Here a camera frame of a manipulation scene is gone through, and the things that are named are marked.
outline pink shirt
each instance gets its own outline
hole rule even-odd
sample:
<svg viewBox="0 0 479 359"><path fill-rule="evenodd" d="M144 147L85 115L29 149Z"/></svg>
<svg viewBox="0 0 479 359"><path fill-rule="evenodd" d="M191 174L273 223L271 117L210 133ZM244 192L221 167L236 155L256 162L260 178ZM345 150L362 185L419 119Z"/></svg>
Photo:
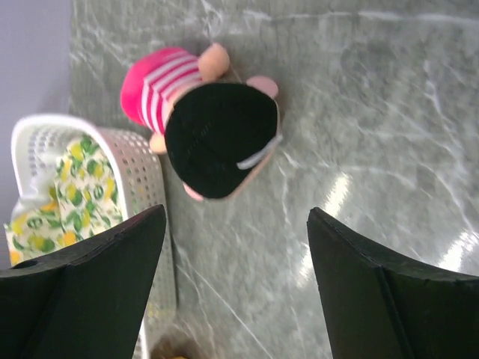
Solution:
<svg viewBox="0 0 479 359"><path fill-rule="evenodd" d="M141 117L143 125L165 133L165 102L181 86L201 83L198 58L183 49L168 51L159 65L143 78Z"/></svg>

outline white plastic basket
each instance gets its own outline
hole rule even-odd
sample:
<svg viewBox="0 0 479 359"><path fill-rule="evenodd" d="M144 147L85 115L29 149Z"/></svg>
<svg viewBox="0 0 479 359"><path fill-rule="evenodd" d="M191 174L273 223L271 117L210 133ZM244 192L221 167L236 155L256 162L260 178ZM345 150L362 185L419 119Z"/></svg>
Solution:
<svg viewBox="0 0 479 359"><path fill-rule="evenodd" d="M31 178L48 167L44 163L46 156L61 156L68 143L81 134L91 136L107 156L115 175L124 220L156 204L166 208L161 164L144 138L131 131L99 128L86 120L63 114L36 114L24 117L15 125L11 153L20 196L28 188ZM134 358L150 357L153 341L158 339L153 336L158 336L171 324L176 304L167 224Z"/></svg>

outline gray floor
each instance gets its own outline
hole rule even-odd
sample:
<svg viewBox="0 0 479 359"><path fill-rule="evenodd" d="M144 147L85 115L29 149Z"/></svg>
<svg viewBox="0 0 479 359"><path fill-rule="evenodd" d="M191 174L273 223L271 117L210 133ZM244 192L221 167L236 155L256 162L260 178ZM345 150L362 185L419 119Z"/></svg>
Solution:
<svg viewBox="0 0 479 359"><path fill-rule="evenodd" d="M175 335L206 358L330 358L306 238L314 206L479 274L478 31L467 0L73 0L75 114L135 128L118 106L128 66L209 39L241 76L281 87L285 141L238 198L194 203L164 161Z"/></svg>

